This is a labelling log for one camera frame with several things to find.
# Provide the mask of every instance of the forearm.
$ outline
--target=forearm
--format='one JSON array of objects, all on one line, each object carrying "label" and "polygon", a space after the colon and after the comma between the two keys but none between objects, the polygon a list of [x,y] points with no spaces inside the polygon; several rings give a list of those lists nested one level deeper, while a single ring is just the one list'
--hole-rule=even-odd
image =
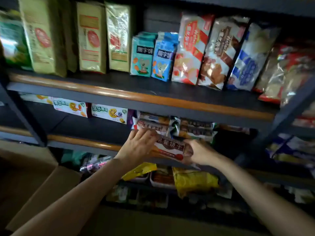
[{"label": "forearm", "polygon": [[247,171],[226,157],[216,163],[234,188],[274,235],[313,235],[315,220],[265,188]]},{"label": "forearm", "polygon": [[84,182],[19,228],[13,236],[70,236],[79,234],[94,209],[133,165],[114,158]]}]

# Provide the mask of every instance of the black label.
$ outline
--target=black label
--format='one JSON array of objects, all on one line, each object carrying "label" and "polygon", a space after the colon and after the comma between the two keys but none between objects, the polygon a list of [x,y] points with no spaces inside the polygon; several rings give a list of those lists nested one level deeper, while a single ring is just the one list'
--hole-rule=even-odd
[{"label": "black label", "polygon": [[164,59],[172,59],[173,52],[167,51],[167,50],[158,50],[157,53],[158,57],[164,58]]},{"label": "black label", "polygon": [[137,53],[139,54],[153,55],[153,50],[153,47],[137,46]]}]

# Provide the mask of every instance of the yellow bag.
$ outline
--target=yellow bag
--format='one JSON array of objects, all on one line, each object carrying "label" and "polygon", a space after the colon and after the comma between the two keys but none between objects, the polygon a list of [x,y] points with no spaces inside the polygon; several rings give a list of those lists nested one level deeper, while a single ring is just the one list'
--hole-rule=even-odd
[{"label": "yellow bag", "polygon": [[173,176],[180,198],[184,198],[188,192],[209,191],[213,187],[219,187],[218,178],[204,171],[173,167]]},{"label": "yellow bag", "polygon": [[135,169],[127,172],[122,179],[124,181],[129,181],[138,176],[147,174],[151,171],[157,170],[157,165],[153,163],[144,162],[141,165],[137,166]]}]

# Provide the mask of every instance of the green snack bag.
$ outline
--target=green snack bag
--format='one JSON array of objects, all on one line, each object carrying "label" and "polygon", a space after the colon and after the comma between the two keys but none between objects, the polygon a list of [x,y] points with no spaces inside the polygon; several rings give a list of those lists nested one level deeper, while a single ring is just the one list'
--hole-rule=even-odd
[{"label": "green snack bag", "polygon": [[32,70],[24,28],[19,15],[0,11],[0,41],[8,65]]}]

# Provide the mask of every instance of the floor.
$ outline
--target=floor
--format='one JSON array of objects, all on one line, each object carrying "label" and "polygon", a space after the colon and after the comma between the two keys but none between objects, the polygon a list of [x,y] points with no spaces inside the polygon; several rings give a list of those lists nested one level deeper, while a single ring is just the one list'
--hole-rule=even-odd
[{"label": "floor", "polygon": [[153,215],[135,210],[99,206],[81,230],[80,236],[185,236],[242,235],[262,236],[246,230],[189,221],[169,216]]}]

